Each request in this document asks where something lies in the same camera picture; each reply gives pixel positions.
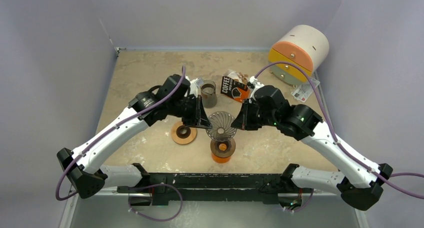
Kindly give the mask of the smoky grey glass dripper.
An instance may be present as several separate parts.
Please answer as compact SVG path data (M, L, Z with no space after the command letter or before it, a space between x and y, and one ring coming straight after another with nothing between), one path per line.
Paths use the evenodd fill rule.
M232 139L237 129L231 126L234 116L228 112L218 111L208 117L212 127L206 129L206 134L214 141L225 142Z

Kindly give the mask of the dark walnut dripper stand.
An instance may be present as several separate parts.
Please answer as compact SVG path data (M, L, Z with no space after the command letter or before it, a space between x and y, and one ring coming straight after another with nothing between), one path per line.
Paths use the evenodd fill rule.
M236 150L236 142L234 139L228 141L214 141L210 142L210 150L215 154L234 153Z

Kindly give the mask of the coffee paper filter box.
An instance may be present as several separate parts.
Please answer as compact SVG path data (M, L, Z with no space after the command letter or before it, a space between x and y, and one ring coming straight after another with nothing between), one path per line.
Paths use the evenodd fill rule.
M248 99L251 90L248 87L247 74L228 69L223 75L220 84L220 94L234 101L243 103Z

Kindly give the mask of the orange glass carafe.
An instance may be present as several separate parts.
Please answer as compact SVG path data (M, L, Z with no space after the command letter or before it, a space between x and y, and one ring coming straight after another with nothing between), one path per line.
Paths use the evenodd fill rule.
M231 159L232 155L233 153L215 154L211 152L212 159L216 163L220 163L220 164L227 163Z

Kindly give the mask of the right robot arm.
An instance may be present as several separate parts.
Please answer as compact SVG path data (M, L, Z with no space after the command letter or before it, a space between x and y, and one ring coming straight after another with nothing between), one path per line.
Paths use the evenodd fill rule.
M272 85L255 90L244 100L231 124L246 131L256 131L263 126L275 127L285 136L301 141L337 168L336 172L326 172L289 164L280 179L284 190L310 188L332 193L360 211L368 210L379 201L392 167L368 160L338 136L333 137L328 124L312 108L291 105Z

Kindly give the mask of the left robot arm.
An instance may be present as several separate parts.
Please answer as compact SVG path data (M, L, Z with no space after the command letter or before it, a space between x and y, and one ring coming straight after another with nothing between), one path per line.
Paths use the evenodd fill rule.
M106 166L104 162L135 135L155 122L174 116L189 128L211 128L198 88L202 79L174 74L163 85L138 93L109 125L73 150L57 153L66 178L86 199L103 188L130 187L138 193L149 187L148 172L140 164Z

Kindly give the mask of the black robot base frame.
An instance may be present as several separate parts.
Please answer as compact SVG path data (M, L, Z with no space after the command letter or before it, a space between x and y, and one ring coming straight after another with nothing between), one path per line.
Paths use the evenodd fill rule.
M147 194L151 205L170 201L261 202L265 205L298 207L310 188L298 188L284 174L161 173L147 172L134 187L120 185L118 193Z

